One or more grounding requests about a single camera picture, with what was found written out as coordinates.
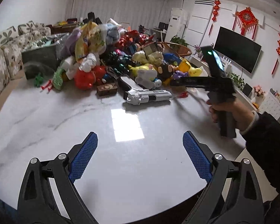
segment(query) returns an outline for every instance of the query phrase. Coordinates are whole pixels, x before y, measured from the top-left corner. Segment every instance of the pink flowers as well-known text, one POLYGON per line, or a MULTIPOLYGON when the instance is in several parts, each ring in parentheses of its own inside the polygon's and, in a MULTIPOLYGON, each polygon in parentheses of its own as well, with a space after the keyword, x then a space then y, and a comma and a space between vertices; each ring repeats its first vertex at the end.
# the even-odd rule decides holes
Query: pink flowers
POLYGON ((265 91, 263 91, 259 85, 254 86, 253 88, 254 88, 254 92, 255 92, 256 96, 263 98, 265 91))

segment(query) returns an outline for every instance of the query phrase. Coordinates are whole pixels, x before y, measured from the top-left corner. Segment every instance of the pile of toys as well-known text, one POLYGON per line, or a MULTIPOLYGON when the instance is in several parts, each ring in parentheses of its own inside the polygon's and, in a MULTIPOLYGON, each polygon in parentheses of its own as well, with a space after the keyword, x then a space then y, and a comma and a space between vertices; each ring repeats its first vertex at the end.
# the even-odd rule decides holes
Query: pile of toys
POLYGON ((166 90, 172 79, 200 76, 203 68, 193 68, 173 50, 161 48, 151 36, 123 28, 110 19, 106 24, 89 22, 68 36, 64 59, 47 85, 61 90, 64 82, 75 81, 81 90, 97 86, 100 96, 117 92, 117 84, 126 91, 128 103, 171 99, 166 90))

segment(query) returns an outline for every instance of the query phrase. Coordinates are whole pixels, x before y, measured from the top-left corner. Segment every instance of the air vent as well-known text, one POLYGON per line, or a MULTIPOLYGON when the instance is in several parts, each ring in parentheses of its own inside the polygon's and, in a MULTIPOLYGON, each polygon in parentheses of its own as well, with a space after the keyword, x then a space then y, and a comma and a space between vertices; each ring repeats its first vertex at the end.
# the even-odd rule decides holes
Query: air vent
POLYGON ((215 0, 195 0, 195 4, 214 5, 215 0))

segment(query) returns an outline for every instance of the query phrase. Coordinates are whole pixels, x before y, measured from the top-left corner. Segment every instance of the computer monitor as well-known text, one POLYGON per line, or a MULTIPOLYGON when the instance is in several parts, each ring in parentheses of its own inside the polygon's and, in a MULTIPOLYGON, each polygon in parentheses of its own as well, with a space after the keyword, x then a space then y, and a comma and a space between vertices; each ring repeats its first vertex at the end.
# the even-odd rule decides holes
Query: computer monitor
POLYGON ((165 23, 159 23, 159 30, 161 30, 161 31, 163 31, 164 30, 164 28, 165 28, 165 23))

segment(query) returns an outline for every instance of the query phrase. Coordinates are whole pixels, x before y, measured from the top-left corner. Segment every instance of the human hand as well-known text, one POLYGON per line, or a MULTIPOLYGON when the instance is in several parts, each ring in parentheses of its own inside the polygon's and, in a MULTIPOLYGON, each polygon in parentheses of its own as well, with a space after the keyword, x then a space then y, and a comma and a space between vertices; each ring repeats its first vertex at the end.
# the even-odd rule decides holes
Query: human hand
POLYGON ((208 100, 206 104, 210 105, 209 112, 211 113, 214 123, 218 121, 216 111, 232 112, 232 115, 237 122, 237 129, 244 131, 248 128, 254 118, 254 114, 250 111, 239 99, 233 102, 224 102, 221 104, 212 105, 208 100))

